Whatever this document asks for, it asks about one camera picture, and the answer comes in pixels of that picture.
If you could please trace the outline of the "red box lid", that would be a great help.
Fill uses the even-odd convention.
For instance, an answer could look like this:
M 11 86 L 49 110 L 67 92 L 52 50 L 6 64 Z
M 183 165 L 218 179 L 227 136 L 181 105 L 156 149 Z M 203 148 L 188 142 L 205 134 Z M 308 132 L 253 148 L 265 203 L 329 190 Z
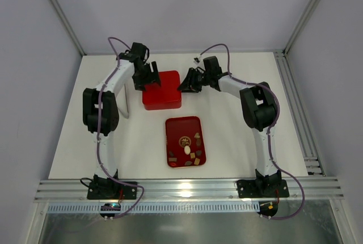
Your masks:
M 159 73 L 161 87 L 156 83 L 146 85 L 146 91 L 142 92 L 143 99 L 177 100 L 181 99 L 182 94 L 177 88 L 180 85 L 180 75 L 178 71 L 162 71 Z

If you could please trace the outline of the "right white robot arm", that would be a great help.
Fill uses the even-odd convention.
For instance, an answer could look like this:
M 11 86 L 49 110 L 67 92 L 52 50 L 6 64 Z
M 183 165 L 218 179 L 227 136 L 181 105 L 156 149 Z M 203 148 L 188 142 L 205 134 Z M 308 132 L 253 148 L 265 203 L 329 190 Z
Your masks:
M 266 82 L 251 83 L 223 72 L 215 56 L 203 59 L 204 67 L 189 68 L 181 92 L 198 93 L 202 87 L 225 92 L 237 97 L 242 106 L 243 119 L 251 128 L 256 146 L 256 178 L 237 181 L 240 198 L 289 197 L 287 183 L 275 160 L 274 132 L 279 117 L 279 104 Z

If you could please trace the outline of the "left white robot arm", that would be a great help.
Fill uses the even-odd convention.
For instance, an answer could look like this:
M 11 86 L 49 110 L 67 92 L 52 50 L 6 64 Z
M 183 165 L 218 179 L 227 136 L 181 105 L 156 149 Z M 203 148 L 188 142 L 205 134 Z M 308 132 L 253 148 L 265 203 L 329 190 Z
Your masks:
M 96 171 L 84 185 L 89 200 L 135 200 L 141 186 L 119 179 L 114 150 L 114 132 L 120 121 L 116 98 L 131 79 L 134 88 L 146 91 L 161 84 L 156 62 L 148 62 L 150 50 L 133 43 L 125 52 L 116 53 L 116 66 L 95 88 L 82 95 L 82 119 L 96 143 Z

